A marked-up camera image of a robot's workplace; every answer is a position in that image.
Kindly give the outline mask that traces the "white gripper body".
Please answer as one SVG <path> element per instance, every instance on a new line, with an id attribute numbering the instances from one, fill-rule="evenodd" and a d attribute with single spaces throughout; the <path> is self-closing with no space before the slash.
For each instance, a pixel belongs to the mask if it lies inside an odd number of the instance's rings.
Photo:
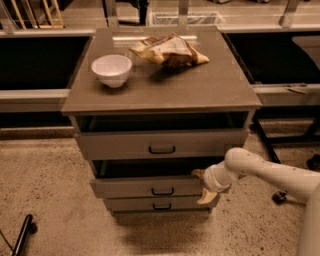
<path id="1" fill-rule="evenodd" d="M 204 170 L 204 184 L 212 192 L 222 192 L 233 182 L 232 172 L 224 163 L 211 165 Z"/>

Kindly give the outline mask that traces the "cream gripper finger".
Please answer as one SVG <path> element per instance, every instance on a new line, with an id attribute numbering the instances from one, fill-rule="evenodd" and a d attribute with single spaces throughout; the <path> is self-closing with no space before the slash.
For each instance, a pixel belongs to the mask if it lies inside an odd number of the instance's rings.
<path id="1" fill-rule="evenodd" d="M 217 195 L 218 195 L 217 192 L 210 191 L 210 190 L 204 188 L 202 190 L 202 196 L 200 199 L 197 200 L 197 203 L 199 205 L 208 204 L 208 203 L 212 202 L 216 198 Z"/>
<path id="2" fill-rule="evenodd" d="M 195 169 L 191 172 L 192 175 L 197 176 L 201 181 L 204 180 L 204 169 Z"/>

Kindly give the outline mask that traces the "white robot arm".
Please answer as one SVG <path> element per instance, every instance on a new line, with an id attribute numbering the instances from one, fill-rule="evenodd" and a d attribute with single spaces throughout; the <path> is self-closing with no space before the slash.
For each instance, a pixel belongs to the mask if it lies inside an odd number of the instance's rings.
<path id="1" fill-rule="evenodd" d="M 320 173 L 273 163 L 243 148 L 229 149 L 224 160 L 193 175 L 203 182 L 198 204 L 208 204 L 241 175 L 255 176 L 306 205 L 296 256 L 320 256 Z"/>

